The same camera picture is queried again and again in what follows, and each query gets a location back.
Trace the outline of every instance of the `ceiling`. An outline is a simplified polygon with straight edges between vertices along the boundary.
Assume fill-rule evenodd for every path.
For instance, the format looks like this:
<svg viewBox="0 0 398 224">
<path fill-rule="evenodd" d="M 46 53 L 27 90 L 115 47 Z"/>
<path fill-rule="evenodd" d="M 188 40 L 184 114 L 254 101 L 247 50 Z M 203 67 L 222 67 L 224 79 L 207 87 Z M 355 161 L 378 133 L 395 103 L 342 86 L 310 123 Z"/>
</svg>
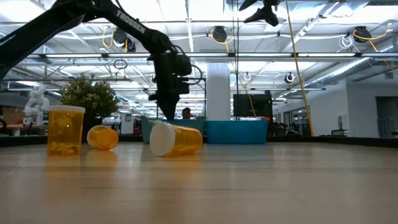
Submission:
<svg viewBox="0 0 398 224">
<path fill-rule="evenodd" d="M 50 9 L 54 2 L 54 0 L 0 1 L 0 37 L 1 34 L 6 35 L 20 28 L 46 9 Z M 232 7 L 230 4 L 232 0 L 120 0 L 119 2 L 128 14 L 138 18 L 145 26 L 167 34 L 172 42 L 179 45 L 185 52 L 293 51 L 285 2 L 280 3 L 278 11 L 275 12 L 281 21 L 277 27 L 272 27 L 261 21 L 243 24 L 242 21 L 245 18 L 251 16 L 257 10 L 257 7 L 261 7 L 260 1 L 242 12 L 237 12 L 236 6 Z M 367 1 L 329 4 L 327 1 L 289 1 L 289 9 L 293 35 L 296 37 L 295 47 L 298 52 L 373 51 L 369 42 L 363 44 L 353 42 L 351 44 L 349 38 L 343 40 L 343 36 L 349 31 L 352 32 L 356 26 L 366 26 L 373 37 L 384 35 L 374 41 L 377 46 L 395 36 L 398 31 L 398 13 L 396 13 L 398 6 L 376 6 Z M 320 13 L 323 13 L 323 18 L 318 16 Z M 224 26 L 230 43 L 218 44 L 213 41 L 211 36 L 206 36 L 215 26 Z M 123 53 L 124 49 L 115 46 L 115 44 L 112 44 L 111 47 L 105 46 L 112 43 L 112 32 L 115 28 L 106 19 L 97 19 L 81 24 L 72 30 L 57 34 L 45 43 L 45 48 L 41 47 L 36 53 Z M 233 31 L 238 28 L 239 41 L 233 39 Z M 146 52 L 138 40 L 135 40 L 135 43 L 137 52 Z M 17 68 L 40 76 L 44 74 L 45 66 L 47 66 L 47 72 L 53 73 L 52 78 L 54 79 L 67 78 L 82 73 L 93 74 L 96 78 L 110 78 L 111 75 L 111 78 L 114 78 L 114 75 L 118 72 L 118 75 L 121 74 L 119 78 L 126 75 L 133 82 L 122 83 L 119 81 L 112 83 L 115 88 L 121 86 L 129 86 L 130 88 L 155 87 L 155 84 L 151 82 L 151 77 L 154 75 L 153 65 L 146 64 L 145 58 L 130 58 L 128 60 L 134 60 L 136 64 L 121 71 L 113 67 L 112 60 L 106 61 L 100 58 L 84 59 L 84 62 L 95 62 L 96 65 L 93 66 L 67 66 L 58 69 L 59 66 L 48 66 L 44 63 L 40 66 L 26 66 L 30 61 L 25 60 Z M 224 58 L 223 61 L 229 64 L 231 73 L 235 73 L 234 62 L 229 58 Z M 72 61 L 64 59 L 54 59 L 53 63 L 56 62 L 72 64 Z M 206 75 L 206 64 L 209 61 L 193 59 L 193 63 L 199 66 Z M 337 63 L 338 61 L 333 58 L 322 62 L 316 60 L 311 62 L 299 61 L 298 67 L 303 79 L 310 80 L 316 74 Z M 382 65 L 375 66 L 373 69 L 380 70 Z M 292 61 L 280 61 L 277 58 L 272 63 L 258 60 L 239 61 L 239 79 L 246 87 L 284 86 L 284 76 L 281 74 L 289 72 L 297 73 L 295 63 Z M 372 79 L 374 82 L 382 83 L 385 81 L 383 78 Z M 120 91 L 119 94 L 136 102 L 144 102 L 147 97 L 145 93 L 139 91 Z M 190 97 L 204 97 L 204 91 L 192 91 Z"/>
</svg>

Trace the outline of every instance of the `white ceiling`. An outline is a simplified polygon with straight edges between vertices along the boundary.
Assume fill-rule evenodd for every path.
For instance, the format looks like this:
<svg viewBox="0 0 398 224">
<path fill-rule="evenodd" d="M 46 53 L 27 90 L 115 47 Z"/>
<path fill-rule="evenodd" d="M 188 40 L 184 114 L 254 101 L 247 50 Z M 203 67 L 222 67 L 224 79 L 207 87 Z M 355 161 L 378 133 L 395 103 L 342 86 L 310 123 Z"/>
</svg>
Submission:
<svg viewBox="0 0 398 224">
<path fill-rule="evenodd" d="M 231 7 L 224 5 L 223 0 L 188 0 L 189 1 L 189 13 L 192 26 L 192 36 L 194 36 L 193 51 L 194 52 L 226 52 L 225 44 L 217 44 L 212 40 L 211 37 L 206 37 L 206 32 L 211 31 L 214 26 L 224 26 L 229 37 L 233 35 L 233 27 L 237 28 L 237 17 L 239 18 L 239 52 L 280 52 L 285 48 L 291 39 L 289 37 L 289 24 L 287 20 L 287 11 L 285 9 L 285 2 L 282 2 L 279 6 L 279 10 L 275 12 L 280 20 L 284 21 L 277 27 L 272 27 L 264 22 L 255 22 L 253 24 L 243 24 L 242 21 L 249 17 L 252 13 L 257 10 L 256 6 L 250 7 L 242 12 L 234 12 Z M 54 0 L 41 0 L 46 9 L 49 9 L 55 2 Z M 290 16 L 292 18 L 292 28 L 294 34 L 300 29 L 306 26 L 306 22 L 316 17 L 321 9 L 325 6 L 325 2 L 311 1 L 308 3 L 300 4 L 291 1 Z M 120 0 L 122 7 L 135 18 L 140 19 L 147 27 L 151 29 L 157 29 L 165 34 L 169 35 L 172 42 L 175 45 L 181 46 L 186 52 L 191 52 L 190 40 L 188 38 L 188 23 L 187 11 L 185 7 L 185 0 Z M 338 10 L 333 12 L 327 18 L 320 19 L 314 27 L 309 29 L 307 33 L 296 43 L 296 50 L 298 52 L 336 52 L 341 49 L 339 41 L 341 37 L 332 39 L 326 39 L 330 36 L 343 35 L 347 31 L 352 31 L 356 26 L 366 26 L 372 35 L 379 36 L 386 32 L 386 21 L 398 20 L 398 6 L 366 6 L 356 11 L 351 11 L 346 5 L 341 6 Z M 18 29 L 22 24 L 32 20 L 43 13 L 43 10 L 33 4 L 30 0 L 2 0 L 0 1 L 0 33 L 7 34 Z M 112 31 L 115 26 L 109 24 L 106 19 L 97 19 L 93 23 L 82 24 L 72 31 L 80 38 L 85 39 L 86 44 L 83 44 L 74 37 L 69 31 L 59 33 L 56 37 L 52 38 L 46 43 L 46 46 L 50 47 L 55 53 L 94 53 L 104 52 L 103 45 L 103 32 L 104 28 L 109 26 L 105 32 L 104 41 L 107 44 L 111 43 Z M 377 45 L 380 42 L 387 40 L 392 37 L 394 32 L 398 30 L 398 22 L 393 22 L 389 27 L 390 32 L 383 38 L 374 41 Z M 269 34 L 276 34 L 280 32 L 280 37 L 264 37 Z M 136 41 L 137 52 L 145 52 L 142 45 Z M 231 41 L 228 44 L 230 52 L 238 46 L 238 41 Z M 369 49 L 371 46 L 369 43 L 355 43 L 355 46 L 360 50 L 364 51 Z M 122 49 L 112 46 L 107 49 L 109 52 L 123 52 Z M 349 52 L 352 48 L 343 49 L 340 52 Z M 233 66 L 229 60 L 231 72 Z M 206 68 L 206 62 L 196 62 L 204 71 Z M 299 69 L 303 73 L 304 80 L 309 80 L 310 77 L 320 73 L 322 70 L 333 65 L 333 62 L 299 62 Z M 112 63 L 109 63 L 111 72 L 115 74 L 117 70 L 113 68 Z M 137 70 L 128 67 L 123 74 L 132 78 L 135 82 L 134 85 L 141 84 L 141 86 L 147 86 L 148 80 L 154 73 L 153 65 L 137 65 L 137 69 L 145 76 L 141 78 L 141 75 L 137 73 Z M 27 67 L 27 69 L 43 74 L 44 67 Z M 50 71 L 54 71 L 56 67 L 49 67 Z M 239 62 L 239 70 L 243 74 L 239 77 L 245 84 L 251 82 L 252 86 L 281 86 L 284 84 L 283 76 L 275 78 L 279 72 L 294 72 L 296 71 L 295 64 L 293 62 L 278 62 L 277 60 L 273 63 L 266 62 Z M 255 78 L 261 70 L 264 70 L 260 77 Z M 102 67 L 66 67 L 63 68 L 64 72 L 79 75 L 85 71 L 94 74 L 96 77 L 109 78 L 109 72 Z M 244 78 L 244 74 L 249 72 L 252 78 Z M 56 72 L 54 78 L 64 77 L 65 74 Z M 382 80 L 381 78 L 373 78 L 373 81 Z M 132 98 L 136 93 L 132 92 L 121 92 L 121 95 L 127 98 Z"/>
</svg>

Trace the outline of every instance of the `black screen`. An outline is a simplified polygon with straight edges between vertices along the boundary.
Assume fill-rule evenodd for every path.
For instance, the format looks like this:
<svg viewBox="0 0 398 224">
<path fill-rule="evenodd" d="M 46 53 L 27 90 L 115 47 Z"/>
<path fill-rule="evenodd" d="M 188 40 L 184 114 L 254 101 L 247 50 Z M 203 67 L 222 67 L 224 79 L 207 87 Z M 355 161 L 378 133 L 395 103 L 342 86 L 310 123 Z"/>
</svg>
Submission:
<svg viewBox="0 0 398 224">
<path fill-rule="evenodd" d="M 258 117 L 272 117 L 272 97 L 268 94 L 250 94 L 254 111 Z M 234 116 L 254 117 L 249 95 L 234 95 Z"/>
</svg>

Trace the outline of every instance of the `green plant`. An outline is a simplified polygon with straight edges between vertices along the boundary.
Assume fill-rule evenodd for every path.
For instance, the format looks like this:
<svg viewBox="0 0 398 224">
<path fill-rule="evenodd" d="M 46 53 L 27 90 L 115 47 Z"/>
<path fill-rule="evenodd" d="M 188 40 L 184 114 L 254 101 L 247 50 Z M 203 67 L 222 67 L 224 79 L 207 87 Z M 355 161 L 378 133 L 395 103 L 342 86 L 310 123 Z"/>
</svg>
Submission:
<svg viewBox="0 0 398 224">
<path fill-rule="evenodd" d="M 86 108 L 86 115 L 105 118 L 118 110 L 116 92 L 107 82 L 81 75 L 61 90 L 61 104 Z"/>
</svg>

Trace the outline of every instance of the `potted plant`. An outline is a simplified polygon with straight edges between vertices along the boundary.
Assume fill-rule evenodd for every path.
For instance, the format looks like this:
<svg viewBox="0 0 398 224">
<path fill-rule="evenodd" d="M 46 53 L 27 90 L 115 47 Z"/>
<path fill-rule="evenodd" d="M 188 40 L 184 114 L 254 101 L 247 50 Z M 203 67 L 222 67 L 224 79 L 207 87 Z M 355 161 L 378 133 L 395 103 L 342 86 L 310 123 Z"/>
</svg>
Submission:
<svg viewBox="0 0 398 224">
<path fill-rule="evenodd" d="M 61 104 L 86 108 L 83 120 L 82 140 L 86 141 L 88 131 L 102 124 L 102 119 L 118 110 L 116 92 L 109 83 L 94 82 L 92 77 L 81 75 L 61 89 Z"/>
</svg>

